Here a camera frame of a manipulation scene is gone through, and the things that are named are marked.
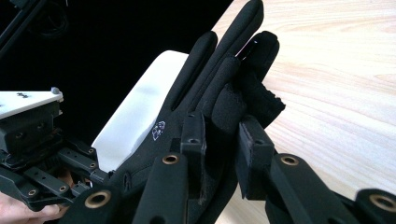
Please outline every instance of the human hand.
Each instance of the human hand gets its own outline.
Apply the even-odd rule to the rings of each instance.
[[[60,218],[67,207],[57,204],[47,205],[34,212],[26,204],[0,192],[0,223],[2,224],[42,224]]]

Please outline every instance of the light wood surface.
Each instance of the light wood surface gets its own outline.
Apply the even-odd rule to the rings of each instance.
[[[213,30],[222,37],[247,0]],[[266,129],[279,152],[305,159],[333,191],[396,194],[396,1],[263,1],[259,31],[280,51],[263,84],[286,104]],[[239,189],[217,223],[268,223]]]

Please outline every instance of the wood grain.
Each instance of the wood grain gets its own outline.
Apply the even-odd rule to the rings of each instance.
[[[246,0],[213,30],[222,37]],[[280,51],[263,84],[287,105],[266,129],[279,152],[305,159],[326,185],[396,194],[396,2],[263,1],[259,31]],[[217,223],[268,223],[239,189]]]

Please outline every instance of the white plastic part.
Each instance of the white plastic part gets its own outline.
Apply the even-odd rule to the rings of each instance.
[[[57,88],[51,91],[0,91],[0,119],[63,99]]]
[[[187,56],[165,51],[134,85],[92,144],[102,170],[117,169],[140,146]]]

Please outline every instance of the white logo on glove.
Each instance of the white logo on glove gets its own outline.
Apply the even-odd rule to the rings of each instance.
[[[154,125],[154,128],[152,128],[152,138],[157,140],[157,138],[160,137],[160,135],[163,133],[163,130],[165,129],[165,121],[160,121]]]

